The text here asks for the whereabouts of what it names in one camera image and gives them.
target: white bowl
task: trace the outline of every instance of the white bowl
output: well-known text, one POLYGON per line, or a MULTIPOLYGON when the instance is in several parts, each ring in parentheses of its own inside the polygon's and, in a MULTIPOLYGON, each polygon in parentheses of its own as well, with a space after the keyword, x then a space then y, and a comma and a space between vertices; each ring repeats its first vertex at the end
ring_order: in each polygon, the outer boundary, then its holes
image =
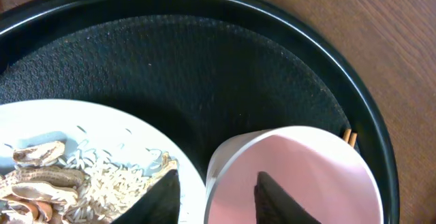
POLYGON ((204 183, 183 151, 151 125, 125 112, 83 101, 35 100, 0 106, 0 174, 14 169, 11 150, 53 140, 66 142, 65 154, 88 139, 86 148, 104 149, 115 163, 148 168, 144 148, 168 151, 179 162, 181 211, 179 223, 201 223, 204 218, 204 183))
POLYGON ((362 157, 341 138, 302 126, 224 142, 208 167, 206 222, 255 223, 258 172, 267 172, 323 224, 383 223, 379 190, 362 157))

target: white cup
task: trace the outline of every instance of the white cup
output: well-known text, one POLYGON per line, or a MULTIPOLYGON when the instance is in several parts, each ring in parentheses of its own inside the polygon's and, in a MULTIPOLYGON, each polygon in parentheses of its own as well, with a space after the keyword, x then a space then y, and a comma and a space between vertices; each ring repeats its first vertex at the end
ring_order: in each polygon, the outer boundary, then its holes
POLYGON ((323 224, 383 223, 379 190, 362 157, 336 135, 303 126, 225 141, 208 167, 205 223, 255 223, 261 171, 323 224))

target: chopstick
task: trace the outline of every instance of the chopstick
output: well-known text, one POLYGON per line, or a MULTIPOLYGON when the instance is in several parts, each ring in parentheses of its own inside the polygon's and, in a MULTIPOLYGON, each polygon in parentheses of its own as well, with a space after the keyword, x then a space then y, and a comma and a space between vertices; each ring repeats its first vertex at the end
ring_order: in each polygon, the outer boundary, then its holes
POLYGON ((351 129, 346 129, 343 134, 343 140, 347 142, 352 148, 356 145, 357 133, 352 133, 351 129))

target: black tray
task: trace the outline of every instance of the black tray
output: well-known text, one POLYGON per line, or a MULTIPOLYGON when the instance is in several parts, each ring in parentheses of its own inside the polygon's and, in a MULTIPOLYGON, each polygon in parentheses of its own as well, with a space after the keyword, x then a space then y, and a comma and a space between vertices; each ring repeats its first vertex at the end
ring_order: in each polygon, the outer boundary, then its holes
POLYGON ((318 34, 260 0, 35 0, 0 15, 0 103, 82 99, 136 115, 205 177, 233 135, 310 125, 358 132, 385 223, 399 222, 383 118, 318 34))

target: wood grain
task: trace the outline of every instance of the wood grain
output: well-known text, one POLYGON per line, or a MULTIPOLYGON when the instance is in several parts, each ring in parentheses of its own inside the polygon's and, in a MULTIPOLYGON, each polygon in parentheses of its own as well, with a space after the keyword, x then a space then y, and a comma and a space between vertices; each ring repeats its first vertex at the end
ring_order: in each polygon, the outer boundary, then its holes
MULTIPOLYGON (((29 0, 0 0, 8 10, 29 0)), ((436 217, 436 0, 267 0, 321 33, 354 66, 388 125, 401 222, 436 217)))

